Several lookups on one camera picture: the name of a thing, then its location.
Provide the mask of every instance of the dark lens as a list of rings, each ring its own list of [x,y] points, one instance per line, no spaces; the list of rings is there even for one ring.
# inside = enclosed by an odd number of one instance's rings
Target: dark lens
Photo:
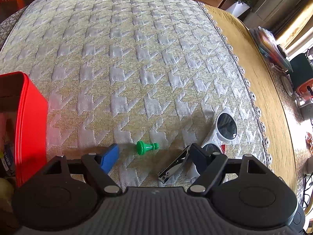
[[[236,123],[232,117],[226,113],[222,113],[217,120],[217,129],[226,139],[234,139],[237,135]]]
[[[204,151],[208,152],[220,152],[219,148],[213,144],[206,144],[203,148]]]

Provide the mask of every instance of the sunglasses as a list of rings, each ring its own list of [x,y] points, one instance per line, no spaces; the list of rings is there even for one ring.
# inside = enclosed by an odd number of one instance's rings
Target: sunglasses
[[[237,124],[233,116],[227,108],[225,108],[216,118],[214,126],[204,139],[201,144],[201,148],[204,151],[220,152],[222,150],[219,145],[213,142],[213,138],[217,135],[218,139],[223,142],[231,142],[237,136]],[[158,179],[162,183],[166,183],[172,175],[174,175],[187,161],[189,157],[190,146],[187,146],[184,151],[172,162],[167,168],[163,169],[158,173]],[[190,167],[187,178],[192,179],[194,177],[199,177],[200,174],[197,171],[197,168],[194,163]]]

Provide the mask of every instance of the houndstooth pattern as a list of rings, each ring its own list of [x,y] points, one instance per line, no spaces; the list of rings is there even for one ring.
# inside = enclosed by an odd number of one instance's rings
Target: houndstooth pattern
[[[228,157],[249,153],[267,164],[248,88],[195,1],[36,0],[0,61],[1,73],[27,73],[48,99],[48,159],[118,143],[110,176],[122,188],[163,186],[156,174],[201,143],[225,107],[238,124]],[[138,156],[138,140],[158,142],[160,150]],[[188,187],[187,169],[167,186]]]

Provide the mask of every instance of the eyeglasses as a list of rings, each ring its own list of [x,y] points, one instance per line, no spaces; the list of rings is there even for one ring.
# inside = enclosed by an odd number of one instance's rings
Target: eyeglasses
[[[208,133],[201,147],[204,151],[212,150],[212,152],[221,152],[220,146],[213,142],[213,138],[217,137],[224,142],[230,142],[237,136],[237,124],[228,109],[224,109],[216,118],[214,126]],[[190,146],[187,146],[184,151],[172,162],[167,168],[158,173],[158,179],[165,183],[169,178],[176,173],[187,161],[189,157]],[[186,175],[189,179],[200,176],[196,166],[193,163],[189,172]]]
[[[214,126],[202,142],[201,147],[204,151],[222,153],[220,146],[213,141],[215,135],[217,135],[220,141],[228,143],[237,137],[237,132],[238,129],[236,121],[234,120],[229,110],[225,108],[217,116]],[[192,179],[194,177],[197,178],[200,176],[194,163],[191,165],[186,176],[188,179]]]
[[[309,202],[310,202],[310,197],[311,195],[309,194],[306,194],[306,191],[308,191],[312,184],[313,184],[313,172],[311,173],[311,175],[306,175],[304,178],[303,178],[303,197],[302,197],[302,200],[301,200],[301,205],[302,205],[302,208],[305,209],[309,206]]]

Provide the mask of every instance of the red container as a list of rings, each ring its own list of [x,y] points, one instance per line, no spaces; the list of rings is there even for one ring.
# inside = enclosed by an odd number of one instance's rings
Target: red container
[[[47,162],[48,103],[23,72],[0,75],[0,100],[0,112],[17,112],[15,174],[21,186]]]

